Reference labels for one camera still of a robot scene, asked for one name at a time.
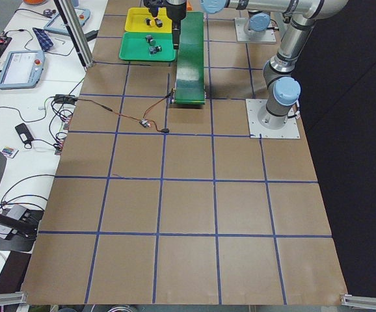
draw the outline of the white desk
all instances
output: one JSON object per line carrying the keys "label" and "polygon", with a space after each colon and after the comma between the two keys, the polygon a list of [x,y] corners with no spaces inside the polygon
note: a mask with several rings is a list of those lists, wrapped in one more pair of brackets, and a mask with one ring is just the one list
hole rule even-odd
{"label": "white desk", "polygon": [[[80,0],[80,6],[91,11],[89,20],[83,27],[84,33],[98,30],[103,18],[107,0]],[[45,8],[55,8],[52,0],[39,6],[29,6],[22,3],[20,8],[27,8],[42,13]],[[27,45],[29,49],[40,49],[33,27],[43,28],[49,19],[33,14],[32,12],[18,11],[8,23],[5,31],[16,29],[27,29],[33,40]],[[8,49],[0,58],[0,70],[3,67],[9,51],[23,51],[25,44],[31,39],[28,32],[10,32],[13,38]],[[67,36],[50,34],[54,47],[52,53],[68,54],[73,48],[72,41]],[[91,50],[94,48],[95,40],[89,43]],[[43,117],[44,101],[55,94],[68,94],[71,89],[85,76],[85,71],[78,59],[75,50],[67,57],[60,55],[46,54],[46,63],[43,74],[37,86],[32,89],[0,90],[0,106],[14,107],[21,111],[26,120],[35,120]],[[79,94],[79,85],[74,94]],[[29,123],[28,128],[35,138],[53,142],[48,131],[48,125],[53,117],[51,107],[47,107],[47,116],[39,122]],[[0,199],[3,194],[17,181],[24,177],[36,174],[55,174],[58,166],[59,156],[55,155],[55,150],[43,142],[34,142],[32,149],[25,149],[23,143],[15,131],[14,127],[23,121],[14,110],[0,109],[0,150],[5,146],[16,148],[18,154],[13,159],[7,159],[6,170],[0,184]],[[52,129],[57,132],[61,126],[59,118],[53,122]],[[37,194],[48,197],[51,190],[53,178],[37,177],[22,182],[12,192],[8,198],[22,194]],[[39,198],[26,198],[28,202],[45,207],[46,202]],[[2,252],[7,257],[9,252]]]}

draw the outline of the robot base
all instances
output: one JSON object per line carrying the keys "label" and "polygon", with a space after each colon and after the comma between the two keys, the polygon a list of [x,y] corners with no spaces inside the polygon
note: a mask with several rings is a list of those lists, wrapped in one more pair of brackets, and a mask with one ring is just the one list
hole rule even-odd
{"label": "robot base", "polygon": [[248,118],[248,129],[251,138],[292,138],[298,139],[299,130],[295,118],[288,119],[285,126],[278,130],[272,130],[264,127],[258,120],[259,110],[266,105],[267,99],[246,99],[246,109]]}
{"label": "robot base", "polygon": [[248,18],[235,18],[235,33],[238,42],[248,42],[251,44],[275,44],[275,32],[273,30],[267,31],[254,31],[247,34],[245,32],[245,25]]}

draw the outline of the yellow tray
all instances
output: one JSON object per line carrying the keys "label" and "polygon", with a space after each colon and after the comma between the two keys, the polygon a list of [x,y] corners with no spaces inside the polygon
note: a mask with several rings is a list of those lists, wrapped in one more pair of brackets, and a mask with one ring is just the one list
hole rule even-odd
{"label": "yellow tray", "polygon": [[[149,13],[148,8],[130,8],[128,10],[128,17],[126,18],[124,29],[133,33],[171,33],[172,21],[168,19],[166,9],[160,8],[157,17],[162,21],[162,27],[157,27],[155,25],[153,21],[154,19]],[[150,18],[153,21],[152,26],[147,26],[146,18]]]}

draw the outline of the black wall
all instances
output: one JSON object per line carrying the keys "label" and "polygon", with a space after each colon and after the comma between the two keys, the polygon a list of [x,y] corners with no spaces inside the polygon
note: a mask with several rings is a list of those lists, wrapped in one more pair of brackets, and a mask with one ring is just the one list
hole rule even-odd
{"label": "black wall", "polygon": [[318,21],[293,76],[348,292],[376,297],[376,0]]}

